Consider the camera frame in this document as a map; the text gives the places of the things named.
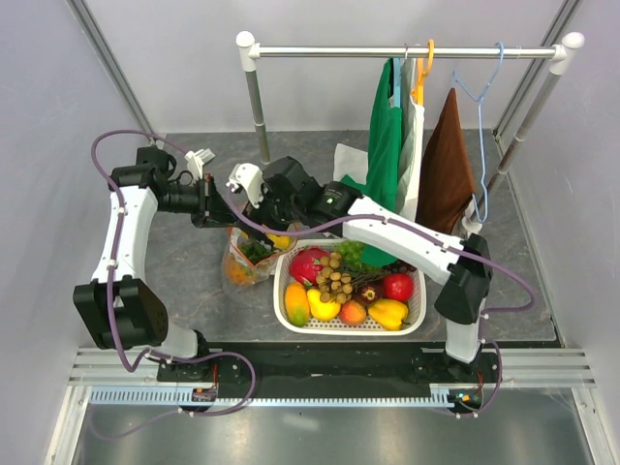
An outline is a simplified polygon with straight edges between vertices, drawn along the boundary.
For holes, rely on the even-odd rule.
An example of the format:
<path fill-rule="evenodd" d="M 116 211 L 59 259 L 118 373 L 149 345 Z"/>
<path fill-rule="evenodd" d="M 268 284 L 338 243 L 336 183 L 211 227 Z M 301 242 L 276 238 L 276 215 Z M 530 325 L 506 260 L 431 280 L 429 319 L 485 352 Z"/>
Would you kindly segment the orange toy pineapple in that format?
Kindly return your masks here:
<path fill-rule="evenodd" d="M 224 276 L 237 286 L 250 286 L 266 280 L 272 267 L 273 252 L 254 241 L 233 240 L 224 255 Z"/>

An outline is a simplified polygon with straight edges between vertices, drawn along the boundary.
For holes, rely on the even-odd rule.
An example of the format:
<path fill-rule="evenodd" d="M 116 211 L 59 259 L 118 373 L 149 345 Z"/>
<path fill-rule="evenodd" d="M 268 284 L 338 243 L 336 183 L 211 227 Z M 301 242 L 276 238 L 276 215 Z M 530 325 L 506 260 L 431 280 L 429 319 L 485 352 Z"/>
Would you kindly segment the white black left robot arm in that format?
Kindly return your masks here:
<path fill-rule="evenodd" d="M 198 228 L 233 224 L 234 215 L 204 170 L 213 158 L 210 149 L 187 152 L 187 184 L 174 172 L 174 157 L 156 146 L 140 148 L 133 165 L 114 169 L 102 257 L 90 282 L 76 286 L 73 293 L 98 348 L 152 348 L 180 357 L 179 370 L 192 381 L 209 376 L 213 359 L 202 351 L 203 338 L 197 331 L 171 322 L 164 303 L 145 282 L 145 257 L 158 211 L 187 214 Z"/>

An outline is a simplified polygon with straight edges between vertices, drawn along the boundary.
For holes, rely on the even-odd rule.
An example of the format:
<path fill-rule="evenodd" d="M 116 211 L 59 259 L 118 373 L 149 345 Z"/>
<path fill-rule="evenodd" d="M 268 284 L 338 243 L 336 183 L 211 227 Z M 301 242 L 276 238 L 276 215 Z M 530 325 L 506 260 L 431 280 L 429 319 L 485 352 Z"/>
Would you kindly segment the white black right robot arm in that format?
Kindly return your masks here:
<path fill-rule="evenodd" d="M 492 271 L 486 241 L 434 232 L 380 206 L 338 181 L 319 184 L 301 163 L 284 157 L 261 169 L 238 164 L 222 194 L 242 225 L 262 234 L 330 233 L 362 242 L 414 266 L 441 286 L 435 301 L 447 323 L 444 369 L 468 380 L 479 369 L 481 309 Z"/>

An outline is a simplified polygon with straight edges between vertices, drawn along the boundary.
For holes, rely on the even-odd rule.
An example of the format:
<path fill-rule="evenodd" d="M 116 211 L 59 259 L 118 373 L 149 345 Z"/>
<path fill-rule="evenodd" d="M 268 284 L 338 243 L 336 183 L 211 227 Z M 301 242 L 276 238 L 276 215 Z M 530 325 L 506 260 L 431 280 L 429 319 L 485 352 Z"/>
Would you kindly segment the clear zip bag orange zipper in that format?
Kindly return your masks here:
<path fill-rule="evenodd" d="M 275 240 L 271 249 L 239 228 L 228 228 L 222 268 L 224 279 L 229 284 L 251 286 L 266 280 L 274 272 L 279 258 L 296 244 L 294 237 L 269 233 L 267 238 Z"/>

